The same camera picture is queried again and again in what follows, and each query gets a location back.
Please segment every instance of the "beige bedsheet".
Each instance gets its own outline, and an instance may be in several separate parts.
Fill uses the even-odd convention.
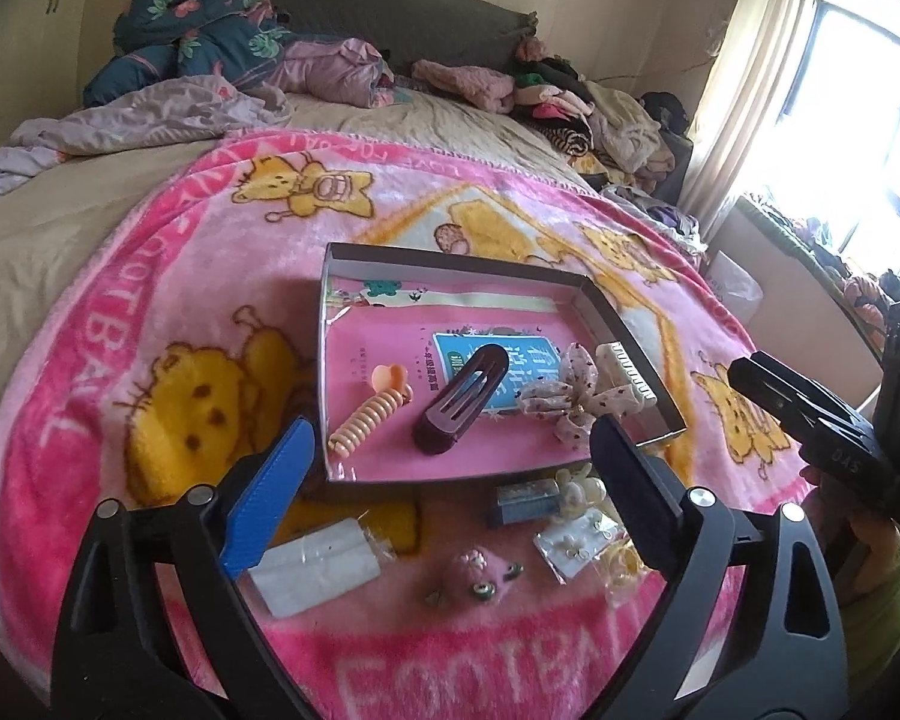
[[[441,148],[588,191],[549,143],[503,116],[416,93],[410,104],[376,110],[289,97],[295,105],[290,127]],[[0,199],[0,399],[53,303],[110,231],[142,197],[213,145],[74,160]]]

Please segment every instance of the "headboard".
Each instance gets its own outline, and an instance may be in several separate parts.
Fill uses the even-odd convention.
[[[429,59],[442,65],[511,69],[520,41],[536,31],[535,13],[482,0],[271,0],[290,14],[288,29],[359,37],[389,51],[395,73]]]

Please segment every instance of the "blue book cover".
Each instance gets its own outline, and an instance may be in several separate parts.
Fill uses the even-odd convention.
[[[450,381],[481,346],[497,343],[509,355],[509,370],[484,408],[485,412],[516,409],[521,386],[535,379],[556,379],[560,354],[543,336],[476,336],[434,333],[434,345]]]

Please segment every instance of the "windowsill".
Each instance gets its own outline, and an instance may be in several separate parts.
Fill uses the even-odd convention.
[[[880,362],[882,353],[869,339],[868,326],[853,312],[841,290],[834,284],[803,242],[786,227],[781,226],[777,221],[765,214],[758,205],[754,204],[746,196],[738,197],[736,207],[768,241],[787,256],[797,260],[807,270],[808,274],[813,276],[823,291],[837,304],[837,307],[844,313],[847,320],[854,326],[860,338],[864,341],[866,348],[869,348],[871,353],[874,354],[874,359]]]

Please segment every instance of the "window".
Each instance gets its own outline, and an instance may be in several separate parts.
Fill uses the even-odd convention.
[[[786,100],[741,176],[816,217],[861,271],[900,275],[900,0],[815,0]]]

